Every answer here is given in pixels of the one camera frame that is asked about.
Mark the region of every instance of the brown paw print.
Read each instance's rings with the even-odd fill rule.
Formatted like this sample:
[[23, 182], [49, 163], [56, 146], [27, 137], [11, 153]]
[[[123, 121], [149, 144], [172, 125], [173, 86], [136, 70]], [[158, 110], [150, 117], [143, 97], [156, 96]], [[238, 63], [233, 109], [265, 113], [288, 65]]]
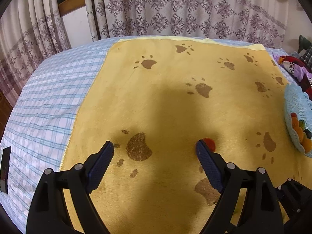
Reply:
[[201, 194], [208, 206], [216, 204], [220, 197], [219, 192], [211, 186], [207, 178], [203, 178], [195, 185], [194, 192]]
[[201, 164], [199, 164], [199, 172], [202, 173], [204, 171], [204, 168], [202, 167]]
[[247, 55], [244, 55], [244, 57], [245, 57], [246, 60], [247, 60], [248, 62], [250, 62], [250, 63], [252, 63], [252, 62], [258, 62], [258, 61], [256, 61], [256, 60], [254, 60], [254, 56], [250, 57], [250, 56], [249, 56], [249, 53], [247, 53]]
[[293, 179], [299, 183], [301, 183], [303, 177], [300, 177], [300, 172], [298, 172], [298, 178], [295, 177], [295, 175], [293, 176]]
[[229, 62], [229, 59], [227, 59], [227, 58], [226, 58], [226, 60], [227, 60], [226, 62], [217, 61], [217, 63], [221, 63], [221, 64], [223, 63], [225, 67], [229, 68], [230, 70], [234, 70], [235, 64]]
[[[265, 132], [263, 136], [263, 146], [268, 152], [273, 152], [276, 149], [276, 142], [273, 141], [269, 132]], [[266, 153], [262, 155], [262, 160], [266, 159]], [[271, 163], [274, 163], [274, 157], [271, 157]]]
[[277, 81], [277, 83], [276, 84], [280, 84], [280, 85], [284, 85], [284, 83], [283, 83], [283, 79], [280, 77], [280, 76], [277, 76], [277, 74], [271, 74], [272, 75], [272, 79], [275, 79], [276, 81]]
[[146, 68], [146, 69], [151, 69], [152, 66], [154, 64], [156, 64], [157, 62], [155, 60], [152, 60], [152, 59], [145, 59], [141, 62], [141, 65]]
[[188, 51], [188, 50], [190, 50], [190, 51], [194, 52], [194, 49], [191, 48], [191, 46], [192, 46], [192, 45], [186, 47], [184, 43], [182, 44], [182, 46], [176, 45], [176, 46], [175, 46], [175, 47], [177, 48], [177, 51], [176, 51], [176, 52], [177, 52], [177, 53], [183, 53], [183, 52], [186, 51], [186, 53], [187, 53], [188, 55], [191, 55], [191, 53]]
[[[203, 96], [204, 98], [209, 98], [209, 92], [212, 90], [212, 87], [210, 87], [209, 85], [205, 84], [205, 83], [198, 83], [195, 85], [195, 89], [197, 91], [197, 93], [201, 96]], [[187, 94], [194, 94], [194, 92], [192, 91], [188, 91]]]
[[267, 89], [265, 86], [264, 86], [264, 83], [261, 83], [261, 82], [255, 82], [256, 86], [257, 86], [257, 91], [258, 92], [267, 92], [267, 91], [271, 91], [270, 89]]
[[130, 178], [134, 178], [138, 174], [138, 169], [132, 170], [132, 173], [130, 174]]
[[[126, 129], [121, 130], [123, 134], [129, 134]], [[114, 148], [120, 148], [120, 144], [114, 143]], [[152, 150], [146, 145], [145, 133], [137, 133], [132, 136], [126, 145], [127, 156], [134, 161], [144, 161], [152, 156]], [[119, 159], [116, 165], [118, 167], [124, 164], [124, 159]], [[138, 170], [132, 170], [130, 174], [131, 178], [134, 178], [138, 174]]]

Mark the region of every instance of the screw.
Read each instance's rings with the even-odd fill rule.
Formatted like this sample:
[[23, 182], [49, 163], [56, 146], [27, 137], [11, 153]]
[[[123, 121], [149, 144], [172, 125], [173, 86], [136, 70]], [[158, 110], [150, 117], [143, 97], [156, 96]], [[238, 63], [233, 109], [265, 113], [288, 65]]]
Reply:
[[231, 169], [231, 170], [234, 170], [235, 169], [235, 164], [233, 163], [228, 163], [227, 164], [227, 168]]
[[75, 170], [81, 170], [81, 169], [82, 169], [82, 166], [83, 166], [83, 165], [82, 165], [81, 163], [78, 163], [78, 164], [75, 165], [74, 168], [75, 168]]
[[264, 169], [263, 167], [260, 167], [258, 171], [262, 174], [266, 173], [266, 169]]
[[47, 168], [44, 170], [44, 174], [49, 175], [52, 172], [51, 168]]

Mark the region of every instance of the patterned curtain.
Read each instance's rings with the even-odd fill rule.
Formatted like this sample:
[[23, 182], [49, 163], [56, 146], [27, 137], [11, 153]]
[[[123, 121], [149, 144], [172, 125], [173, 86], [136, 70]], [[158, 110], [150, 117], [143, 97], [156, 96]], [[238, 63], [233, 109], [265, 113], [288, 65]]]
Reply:
[[12, 0], [0, 32], [0, 89], [14, 107], [39, 64], [69, 49], [57, 0]]
[[240, 40], [280, 48], [288, 0], [85, 0], [93, 41], [127, 35]]

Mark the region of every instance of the blue plastic basket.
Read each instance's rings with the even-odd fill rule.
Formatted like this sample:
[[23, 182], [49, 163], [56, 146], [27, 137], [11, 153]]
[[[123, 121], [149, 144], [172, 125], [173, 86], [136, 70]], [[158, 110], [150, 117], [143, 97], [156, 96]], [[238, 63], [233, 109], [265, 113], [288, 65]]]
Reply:
[[286, 85], [284, 98], [284, 116], [291, 141], [297, 150], [307, 157], [312, 158], [312, 151], [307, 154], [305, 153], [296, 131], [292, 128], [291, 122], [291, 113], [296, 113], [298, 120], [303, 120], [305, 122], [305, 128], [312, 132], [312, 102], [310, 101], [308, 94], [302, 92], [301, 87], [294, 83]]

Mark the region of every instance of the orange fruit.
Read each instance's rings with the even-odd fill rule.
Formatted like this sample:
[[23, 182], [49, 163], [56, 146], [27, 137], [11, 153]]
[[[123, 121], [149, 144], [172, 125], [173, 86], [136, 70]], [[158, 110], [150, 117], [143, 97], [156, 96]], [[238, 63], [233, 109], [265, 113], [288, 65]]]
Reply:
[[291, 113], [291, 117], [296, 117], [298, 119], [298, 116], [296, 113]]
[[216, 151], [216, 144], [215, 144], [213, 139], [211, 139], [211, 138], [204, 138], [203, 141], [208, 146], [208, 148], [210, 149], [211, 152], [215, 152]]
[[310, 139], [304, 139], [301, 145], [305, 149], [305, 153], [309, 153], [312, 149], [312, 141]]
[[299, 137], [299, 141], [300, 143], [302, 142], [303, 140], [303, 130], [301, 127], [294, 127], [294, 130], [296, 131], [298, 137]]
[[296, 117], [291, 117], [291, 123], [292, 123], [293, 129], [295, 127], [299, 127], [299, 121], [298, 121], [298, 119]]

